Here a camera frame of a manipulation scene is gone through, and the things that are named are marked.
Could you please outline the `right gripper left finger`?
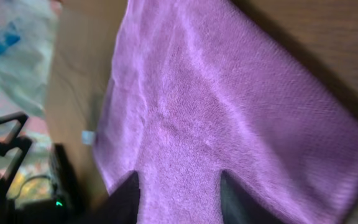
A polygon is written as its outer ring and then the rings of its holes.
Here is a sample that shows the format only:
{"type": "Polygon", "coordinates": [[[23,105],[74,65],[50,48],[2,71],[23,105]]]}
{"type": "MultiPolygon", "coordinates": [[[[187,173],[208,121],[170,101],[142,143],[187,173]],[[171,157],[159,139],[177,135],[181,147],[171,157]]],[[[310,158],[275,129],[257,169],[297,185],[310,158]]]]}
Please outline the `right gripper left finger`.
{"type": "Polygon", "coordinates": [[[96,210],[82,215],[71,223],[136,224],[139,202],[139,175],[133,171],[96,210]]]}

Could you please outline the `purple microfiber cloth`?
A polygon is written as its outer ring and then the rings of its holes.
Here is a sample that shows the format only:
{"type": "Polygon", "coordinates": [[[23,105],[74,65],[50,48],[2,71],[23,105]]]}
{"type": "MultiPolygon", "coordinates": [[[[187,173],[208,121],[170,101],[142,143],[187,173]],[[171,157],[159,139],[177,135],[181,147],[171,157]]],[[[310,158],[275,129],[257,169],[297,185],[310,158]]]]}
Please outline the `purple microfiber cloth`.
{"type": "Polygon", "coordinates": [[[220,173],[285,223],[340,223],[358,122],[229,1],[129,1],[94,158],[139,174],[140,223],[221,223],[220,173]]]}

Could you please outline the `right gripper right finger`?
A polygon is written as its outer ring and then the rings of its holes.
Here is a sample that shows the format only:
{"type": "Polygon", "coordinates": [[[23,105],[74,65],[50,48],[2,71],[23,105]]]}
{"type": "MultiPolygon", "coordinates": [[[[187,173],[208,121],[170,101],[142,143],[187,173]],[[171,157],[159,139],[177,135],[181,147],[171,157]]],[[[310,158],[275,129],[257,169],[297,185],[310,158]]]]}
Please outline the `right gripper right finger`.
{"type": "Polygon", "coordinates": [[[224,224],[283,224],[253,199],[227,170],[221,172],[220,204],[224,224]]]}

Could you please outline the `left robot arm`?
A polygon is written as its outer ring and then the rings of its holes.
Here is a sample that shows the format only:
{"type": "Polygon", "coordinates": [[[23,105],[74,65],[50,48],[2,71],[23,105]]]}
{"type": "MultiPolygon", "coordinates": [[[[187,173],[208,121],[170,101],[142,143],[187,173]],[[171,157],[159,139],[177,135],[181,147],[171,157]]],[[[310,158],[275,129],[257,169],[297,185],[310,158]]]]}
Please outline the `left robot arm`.
{"type": "Polygon", "coordinates": [[[15,197],[7,197],[17,171],[33,144],[33,140],[29,137],[20,135],[27,120],[28,116],[23,112],[0,117],[0,125],[11,121],[16,122],[14,128],[7,135],[6,140],[0,141],[0,157],[4,157],[12,149],[19,150],[13,161],[9,164],[7,171],[3,176],[0,176],[0,224],[65,223],[68,220],[66,201],[63,195],[58,192],[57,181],[47,174],[30,177],[26,182],[36,179],[48,180],[52,188],[52,196],[50,198],[16,207],[16,199],[21,195],[22,189],[19,190],[15,197]]]}

